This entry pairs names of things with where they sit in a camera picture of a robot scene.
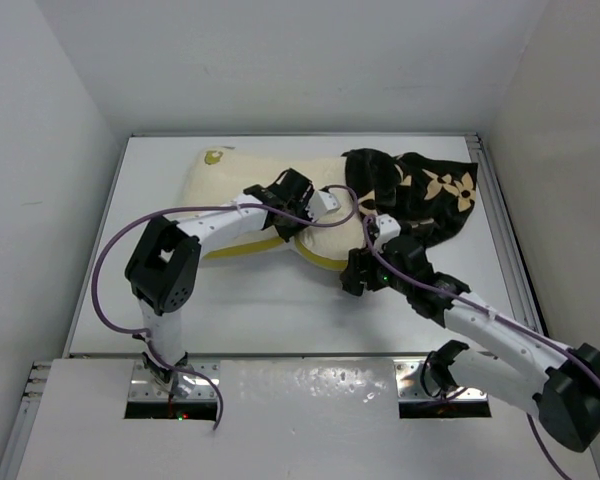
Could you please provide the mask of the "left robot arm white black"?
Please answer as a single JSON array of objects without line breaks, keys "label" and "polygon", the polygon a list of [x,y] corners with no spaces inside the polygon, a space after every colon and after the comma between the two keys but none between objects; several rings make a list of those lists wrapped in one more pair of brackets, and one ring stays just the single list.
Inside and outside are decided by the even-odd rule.
[{"label": "left robot arm white black", "polygon": [[192,295],[202,257],[270,227],[287,241],[320,218],[320,202],[312,182],[288,169],[281,179],[250,186],[216,211],[181,220],[151,219],[125,269],[148,330],[151,361],[166,369],[186,356],[180,310]]}]

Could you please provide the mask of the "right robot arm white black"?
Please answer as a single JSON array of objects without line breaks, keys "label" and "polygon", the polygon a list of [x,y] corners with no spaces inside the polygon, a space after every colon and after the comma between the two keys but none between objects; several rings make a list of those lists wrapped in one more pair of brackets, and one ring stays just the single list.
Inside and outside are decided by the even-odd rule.
[{"label": "right robot arm white black", "polygon": [[439,272],[416,240],[399,235],[382,251],[354,248],[344,291],[390,288],[421,317],[462,335],[429,353],[421,383],[430,395],[471,387],[539,420],[563,447],[583,452],[600,434],[600,351],[574,348],[506,318],[461,280]]}]

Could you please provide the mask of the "black pillowcase with beige flowers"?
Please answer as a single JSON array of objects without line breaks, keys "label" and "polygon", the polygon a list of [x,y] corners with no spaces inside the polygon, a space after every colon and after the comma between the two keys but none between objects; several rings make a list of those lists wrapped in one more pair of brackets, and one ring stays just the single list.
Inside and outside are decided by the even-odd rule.
[{"label": "black pillowcase with beige flowers", "polygon": [[346,185],[356,193],[360,216],[389,215],[427,248],[455,237],[476,205],[475,163],[370,148],[343,157]]}]

